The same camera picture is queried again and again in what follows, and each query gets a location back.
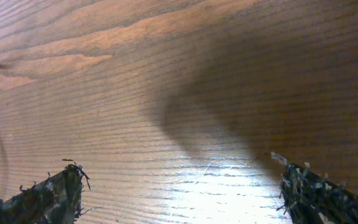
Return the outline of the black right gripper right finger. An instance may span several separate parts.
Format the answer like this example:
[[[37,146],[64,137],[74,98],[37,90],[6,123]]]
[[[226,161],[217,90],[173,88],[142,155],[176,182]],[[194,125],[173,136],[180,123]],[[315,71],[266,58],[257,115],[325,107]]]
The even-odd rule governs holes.
[[[310,164],[291,163],[276,152],[272,159],[285,166],[279,189],[281,206],[293,223],[358,224],[358,195],[347,190],[346,184],[334,184],[328,175],[310,171]]]

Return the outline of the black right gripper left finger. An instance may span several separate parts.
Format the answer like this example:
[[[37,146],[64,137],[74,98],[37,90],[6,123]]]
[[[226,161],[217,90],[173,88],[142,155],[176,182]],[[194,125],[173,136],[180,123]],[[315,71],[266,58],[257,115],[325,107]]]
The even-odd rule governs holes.
[[[89,181],[83,167],[75,161],[59,173],[49,175],[9,200],[0,199],[0,224],[74,224],[86,212],[81,206],[85,191],[82,180]]]

